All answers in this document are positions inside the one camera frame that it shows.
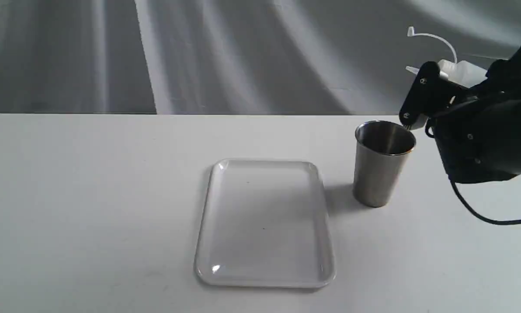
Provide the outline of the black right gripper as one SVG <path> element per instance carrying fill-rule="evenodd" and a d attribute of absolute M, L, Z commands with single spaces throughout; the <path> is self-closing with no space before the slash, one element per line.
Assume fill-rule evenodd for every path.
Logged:
<path fill-rule="evenodd" d="M 399 111 L 411 131 L 431 118 L 445 172 L 455 183 L 521 175 L 521 46 L 510 59 L 493 62 L 485 76 L 465 90 L 445 78 L 437 62 L 425 62 Z"/>

